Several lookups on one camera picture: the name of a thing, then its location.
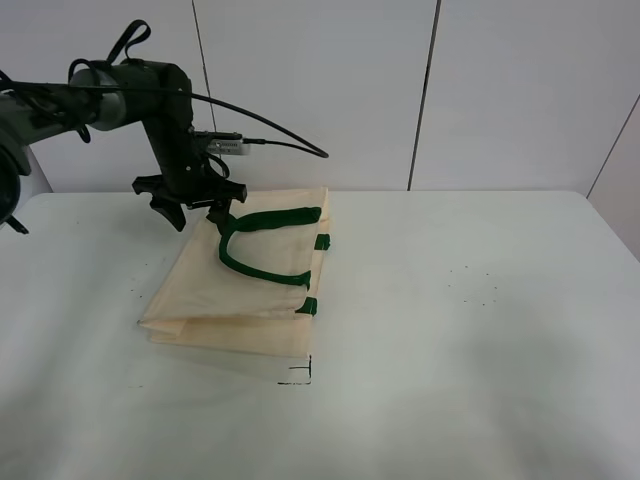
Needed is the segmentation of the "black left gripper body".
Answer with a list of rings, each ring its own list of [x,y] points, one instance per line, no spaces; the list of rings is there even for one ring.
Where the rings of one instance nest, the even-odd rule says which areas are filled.
[[[208,206],[217,201],[245,202],[247,187],[228,180],[210,165],[204,141],[208,136],[192,131],[169,117],[143,121],[160,173],[134,180],[135,193],[150,193],[187,206]]]

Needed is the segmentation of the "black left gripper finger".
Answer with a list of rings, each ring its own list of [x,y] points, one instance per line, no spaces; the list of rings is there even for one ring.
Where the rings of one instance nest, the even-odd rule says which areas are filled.
[[[166,199],[152,197],[150,207],[162,215],[176,231],[183,231],[186,226],[186,217],[180,203]]]
[[[226,224],[230,215],[231,199],[217,199],[209,206],[206,219],[212,224]]]

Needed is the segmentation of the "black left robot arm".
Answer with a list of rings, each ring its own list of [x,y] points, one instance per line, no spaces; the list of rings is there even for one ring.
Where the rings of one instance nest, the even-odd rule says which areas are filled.
[[[148,193],[151,208],[181,231],[187,209],[205,208],[208,219],[225,228],[232,202],[243,202],[247,188],[229,179],[226,164],[210,147],[216,136],[193,128],[192,83],[170,63],[127,60],[72,63],[65,84],[14,82],[1,77],[1,222],[24,234],[14,216],[21,178],[31,173],[29,146],[76,132],[85,143],[89,131],[111,131],[141,123],[160,172],[139,176],[132,188]]]

